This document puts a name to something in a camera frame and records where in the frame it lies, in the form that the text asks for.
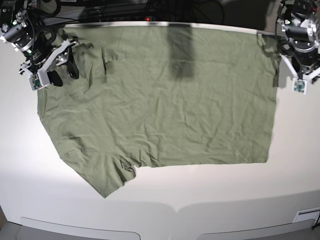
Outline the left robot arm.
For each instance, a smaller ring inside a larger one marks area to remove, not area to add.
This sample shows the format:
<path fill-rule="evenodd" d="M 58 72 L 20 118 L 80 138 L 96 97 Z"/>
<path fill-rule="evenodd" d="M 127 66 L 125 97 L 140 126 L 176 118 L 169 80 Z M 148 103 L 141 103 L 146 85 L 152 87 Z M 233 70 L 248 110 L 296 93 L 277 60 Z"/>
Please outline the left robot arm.
<path fill-rule="evenodd" d="M 314 0 L 282 0 L 274 26 L 279 53 L 289 59 L 298 76 L 320 68 L 319 7 Z"/>

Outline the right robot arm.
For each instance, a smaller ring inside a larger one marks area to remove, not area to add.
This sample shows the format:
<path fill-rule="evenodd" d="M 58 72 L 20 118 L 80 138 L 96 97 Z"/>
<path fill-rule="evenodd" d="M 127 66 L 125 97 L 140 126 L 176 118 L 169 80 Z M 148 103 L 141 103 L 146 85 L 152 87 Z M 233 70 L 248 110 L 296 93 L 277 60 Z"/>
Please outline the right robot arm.
<path fill-rule="evenodd" d="M 45 18 L 55 18 L 60 13 L 59 0 L 55 6 L 54 11 L 47 12 L 31 0 L 0 2 L 0 39 L 24 55 L 25 62 L 20 65 L 19 74 L 27 75 L 34 91 L 49 85 L 63 86 L 59 74 L 51 70 L 52 66 L 66 66 L 66 72 L 73 79 L 80 75 L 72 51 L 78 40 L 64 39 L 59 46 L 53 45 L 58 32 L 44 22 Z"/>

